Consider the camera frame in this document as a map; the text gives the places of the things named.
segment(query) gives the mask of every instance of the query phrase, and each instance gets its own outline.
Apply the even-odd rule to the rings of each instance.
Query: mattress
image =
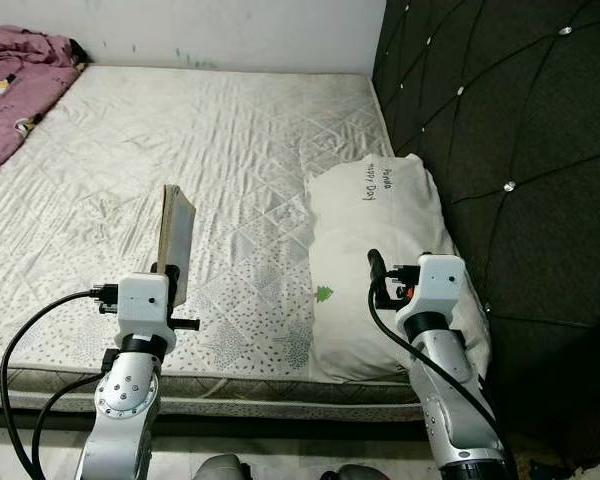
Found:
[[[187,302],[163,364],[162,412],[410,419],[405,378],[336,384],[315,367],[305,185],[392,150],[369,80],[90,67],[0,168],[0,360],[50,301],[148,271],[161,186],[197,208]],[[12,356],[12,403],[39,407],[97,372],[115,317],[49,314]],[[92,409],[87,388],[59,404]]]

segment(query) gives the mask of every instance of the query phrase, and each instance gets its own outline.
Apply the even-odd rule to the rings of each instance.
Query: black tufted headboard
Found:
[[[520,386],[600,328],[600,0],[388,0],[373,82]]]

